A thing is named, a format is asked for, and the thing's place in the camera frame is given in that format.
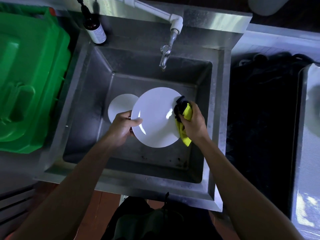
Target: right hand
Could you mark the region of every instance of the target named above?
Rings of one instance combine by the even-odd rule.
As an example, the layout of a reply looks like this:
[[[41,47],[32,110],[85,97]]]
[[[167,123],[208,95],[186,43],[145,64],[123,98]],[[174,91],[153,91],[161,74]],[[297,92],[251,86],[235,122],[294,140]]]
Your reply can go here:
[[[198,105],[192,101],[190,101],[190,104],[193,112],[191,121],[186,120],[181,114],[179,114],[179,117],[186,129],[186,135],[198,146],[203,139],[210,139],[210,137],[205,118],[202,116]]]

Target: dish towel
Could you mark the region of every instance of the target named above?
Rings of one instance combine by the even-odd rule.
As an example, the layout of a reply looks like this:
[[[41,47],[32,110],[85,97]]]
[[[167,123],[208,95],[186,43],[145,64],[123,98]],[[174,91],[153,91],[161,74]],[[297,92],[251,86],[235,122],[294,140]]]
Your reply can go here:
[[[186,134],[186,130],[184,128],[184,125],[181,122],[179,114],[183,115],[183,117],[186,120],[190,121],[192,118],[192,108],[190,103],[186,100],[185,96],[181,96],[176,102],[177,102],[177,105],[175,105],[174,107],[176,124],[178,127],[180,138],[182,139],[183,143],[188,147],[191,143],[191,140]]]

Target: white plate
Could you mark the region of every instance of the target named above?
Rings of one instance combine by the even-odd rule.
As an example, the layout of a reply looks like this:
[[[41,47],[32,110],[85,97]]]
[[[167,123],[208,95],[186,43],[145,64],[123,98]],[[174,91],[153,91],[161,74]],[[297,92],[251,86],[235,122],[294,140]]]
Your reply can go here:
[[[143,144],[161,148],[176,142],[180,135],[175,122],[174,106],[181,95],[171,88],[154,88],[142,94],[132,109],[131,119],[142,118],[132,128]]]
[[[139,99],[138,96],[133,94],[121,94],[115,97],[108,108],[108,117],[110,122],[112,123],[118,113],[126,112],[132,110],[134,104]]]

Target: stainless steel sink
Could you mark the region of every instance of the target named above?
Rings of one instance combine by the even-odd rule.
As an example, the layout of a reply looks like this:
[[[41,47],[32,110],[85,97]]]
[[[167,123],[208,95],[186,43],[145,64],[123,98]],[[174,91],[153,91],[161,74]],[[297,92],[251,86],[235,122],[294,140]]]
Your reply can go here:
[[[168,87],[199,104],[208,117],[212,63],[171,56],[165,72],[161,54],[96,46],[88,54],[83,87],[63,159],[78,163],[109,129],[108,107],[118,95],[141,96],[156,87]],[[128,138],[109,159],[106,168],[192,183],[202,181],[204,158],[199,149],[181,140],[164,148]]]
[[[57,127],[39,161],[45,172],[38,179],[59,183],[71,172],[108,130],[108,106],[116,96],[141,96],[156,87],[172,88],[195,101],[210,137],[224,152],[231,49],[250,17],[152,3],[184,20],[163,72],[160,47],[170,36],[170,24],[136,15],[117,1],[101,0],[100,5],[107,12],[102,14],[108,15],[100,20],[108,33],[107,42],[95,45],[85,31],[80,32],[58,101]],[[81,23],[81,14],[71,14]],[[160,201],[169,192],[172,200],[222,211],[220,194],[202,153],[181,140],[151,148],[128,138],[109,159],[96,190]]]

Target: faucet handle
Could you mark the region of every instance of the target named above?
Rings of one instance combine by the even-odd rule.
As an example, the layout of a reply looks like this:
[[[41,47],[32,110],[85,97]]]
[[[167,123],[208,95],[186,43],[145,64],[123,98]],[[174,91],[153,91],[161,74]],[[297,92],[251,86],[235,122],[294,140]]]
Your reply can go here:
[[[160,50],[162,53],[162,57],[161,57],[159,66],[162,67],[165,57],[169,56],[169,54],[171,53],[171,46],[169,46],[168,44],[165,44],[160,48]]]

